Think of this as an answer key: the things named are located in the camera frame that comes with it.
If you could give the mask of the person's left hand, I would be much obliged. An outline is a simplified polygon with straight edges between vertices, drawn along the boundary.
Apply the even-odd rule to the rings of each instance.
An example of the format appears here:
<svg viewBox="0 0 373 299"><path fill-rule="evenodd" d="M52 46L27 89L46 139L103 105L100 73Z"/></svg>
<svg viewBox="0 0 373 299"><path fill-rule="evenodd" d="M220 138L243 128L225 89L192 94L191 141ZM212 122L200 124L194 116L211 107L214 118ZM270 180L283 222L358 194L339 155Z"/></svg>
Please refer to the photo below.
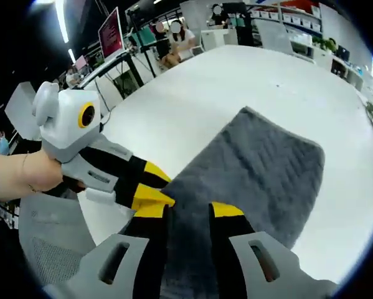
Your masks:
<svg viewBox="0 0 373 299"><path fill-rule="evenodd" d="M63 181L61 164L42 149L27 155L23 170L27 184L36 191L49 191Z"/></svg>

